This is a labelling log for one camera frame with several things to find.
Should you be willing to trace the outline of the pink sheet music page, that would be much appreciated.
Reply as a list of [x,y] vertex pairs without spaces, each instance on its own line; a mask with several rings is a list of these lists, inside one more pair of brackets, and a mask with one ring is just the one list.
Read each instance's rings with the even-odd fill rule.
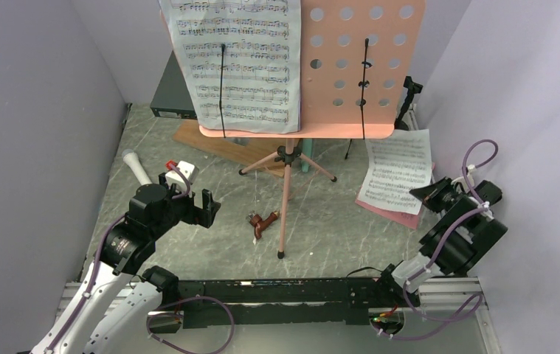
[[371,163],[355,203],[390,221],[416,229],[422,204],[409,191],[427,186],[431,177],[431,171],[422,163]]

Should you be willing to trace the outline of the white sheet music page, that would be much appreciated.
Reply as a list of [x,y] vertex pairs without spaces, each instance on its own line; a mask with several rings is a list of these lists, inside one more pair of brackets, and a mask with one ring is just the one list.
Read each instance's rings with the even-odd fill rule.
[[368,169],[357,200],[389,212],[417,215],[422,203],[413,189],[432,180],[429,130],[394,130],[385,139],[366,141]]
[[300,129],[300,1],[161,1],[201,127]]

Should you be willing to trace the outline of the white microphone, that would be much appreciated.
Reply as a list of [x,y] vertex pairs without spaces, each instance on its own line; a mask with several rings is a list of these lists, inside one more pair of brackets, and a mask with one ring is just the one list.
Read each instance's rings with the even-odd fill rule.
[[153,183],[134,150],[125,149],[122,152],[122,160],[130,168],[141,186]]

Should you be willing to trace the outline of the black tripod mic stand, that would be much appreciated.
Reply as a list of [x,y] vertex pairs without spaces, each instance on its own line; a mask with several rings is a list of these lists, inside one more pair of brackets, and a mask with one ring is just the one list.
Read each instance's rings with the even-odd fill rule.
[[349,157],[349,152],[350,152],[352,143],[353,143],[353,140],[349,139],[347,150],[345,152],[345,157],[344,157],[345,160],[348,159],[348,157]]

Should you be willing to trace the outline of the black round-base mic stand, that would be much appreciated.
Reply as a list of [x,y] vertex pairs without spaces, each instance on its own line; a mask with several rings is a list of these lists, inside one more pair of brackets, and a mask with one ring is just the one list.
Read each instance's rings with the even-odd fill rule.
[[423,91],[423,85],[416,83],[411,76],[406,76],[404,79],[403,87],[407,90],[404,101],[399,109],[398,115],[394,121],[394,129],[408,131],[409,126],[403,121],[405,114],[409,111],[415,95],[420,94]]

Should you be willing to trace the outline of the pink music stand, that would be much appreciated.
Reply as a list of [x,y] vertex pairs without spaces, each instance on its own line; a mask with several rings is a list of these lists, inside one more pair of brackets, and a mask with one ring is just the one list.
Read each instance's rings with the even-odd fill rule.
[[208,137],[283,138],[281,219],[299,139],[383,139],[397,104],[425,11],[424,1],[300,1],[300,129],[294,133],[214,131]]

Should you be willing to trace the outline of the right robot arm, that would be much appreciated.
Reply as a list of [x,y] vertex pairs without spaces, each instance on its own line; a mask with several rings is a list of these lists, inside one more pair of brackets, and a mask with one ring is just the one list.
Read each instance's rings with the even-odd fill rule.
[[466,276],[508,231],[490,210],[502,199],[502,190],[490,181],[464,192],[450,178],[442,178],[409,193],[426,209],[443,216],[420,239],[417,255],[383,270],[373,286],[374,298],[383,306],[407,299],[417,305],[416,291],[427,280]]

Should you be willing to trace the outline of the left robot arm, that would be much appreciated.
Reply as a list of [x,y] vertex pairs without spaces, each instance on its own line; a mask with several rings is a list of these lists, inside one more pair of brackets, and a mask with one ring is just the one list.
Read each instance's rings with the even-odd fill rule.
[[118,217],[98,243],[85,279],[59,320],[32,348],[32,353],[81,353],[105,311],[119,292],[156,251],[156,242],[178,223],[206,229],[214,223],[221,204],[209,190],[195,194],[169,184],[164,173],[158,183],[138,187],[128,211]]

